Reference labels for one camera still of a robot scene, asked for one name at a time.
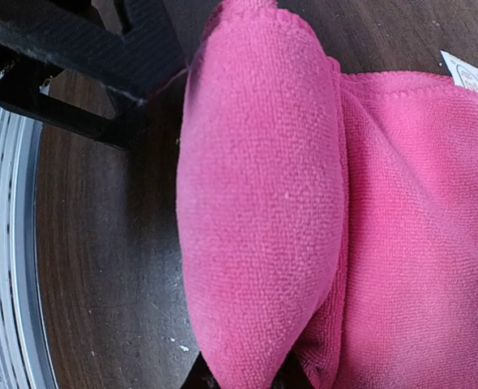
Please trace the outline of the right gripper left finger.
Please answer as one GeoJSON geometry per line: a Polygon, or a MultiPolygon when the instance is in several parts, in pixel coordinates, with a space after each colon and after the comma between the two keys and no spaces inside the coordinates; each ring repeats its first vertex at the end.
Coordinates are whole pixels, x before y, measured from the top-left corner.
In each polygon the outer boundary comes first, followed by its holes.
{"type": "Polygon", "coordinates": [[[219,389],[219,383],[201,353],[196,357],[181,389],[219,389]]]}

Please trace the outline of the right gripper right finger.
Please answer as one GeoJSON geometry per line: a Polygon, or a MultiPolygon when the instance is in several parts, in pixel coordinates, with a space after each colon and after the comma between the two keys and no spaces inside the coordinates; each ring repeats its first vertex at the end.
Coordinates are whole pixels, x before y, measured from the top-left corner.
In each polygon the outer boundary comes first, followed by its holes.
{"type": "Polygon", "coordinates": [[[294,352],[286,356],[271,389],[314,389],[294,352]]]}

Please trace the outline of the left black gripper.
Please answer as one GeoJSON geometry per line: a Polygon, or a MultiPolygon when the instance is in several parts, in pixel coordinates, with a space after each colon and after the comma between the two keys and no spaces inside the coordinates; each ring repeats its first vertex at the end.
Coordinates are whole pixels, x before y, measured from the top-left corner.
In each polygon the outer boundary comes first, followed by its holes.
{"type": "Polygon", "coordinates": [[[148,101],[186,68],[161,1],[117,1],[121,33],[89,1],[0,1],[0,106],[99,143],[127,149],[151,122],[148,101]],[[46,96],[47,79],[73,71],[103,85],[114,118],[46,96]]]}

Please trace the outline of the pink microfiber towel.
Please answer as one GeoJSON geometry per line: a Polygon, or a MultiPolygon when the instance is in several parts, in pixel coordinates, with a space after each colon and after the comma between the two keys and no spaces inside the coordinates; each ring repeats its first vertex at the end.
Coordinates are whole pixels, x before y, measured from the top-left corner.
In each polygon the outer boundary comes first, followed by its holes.
{"type": "Polygon", "coordinates": [[[274,1],[225,1],[187,82],[177,222],[222,388],[478,388],[478,92],[346,75],[274,1]]]}

